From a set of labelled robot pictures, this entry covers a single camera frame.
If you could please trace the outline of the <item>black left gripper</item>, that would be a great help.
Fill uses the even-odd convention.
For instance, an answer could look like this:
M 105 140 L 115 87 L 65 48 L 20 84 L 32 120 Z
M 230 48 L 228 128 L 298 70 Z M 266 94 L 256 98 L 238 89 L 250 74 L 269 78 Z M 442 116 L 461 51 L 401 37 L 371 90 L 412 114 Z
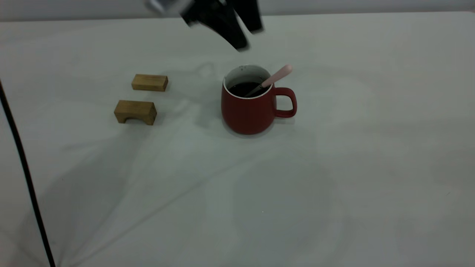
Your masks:
M 234 49 L 248 48 L 233 7 L 225 0 L 146 0 L 145 5 L 160 16 L 195 16 L 196 21 L 219 34 Z M 234 0 L 234 9 L 252 34 L 263 32 L 257 0 Z

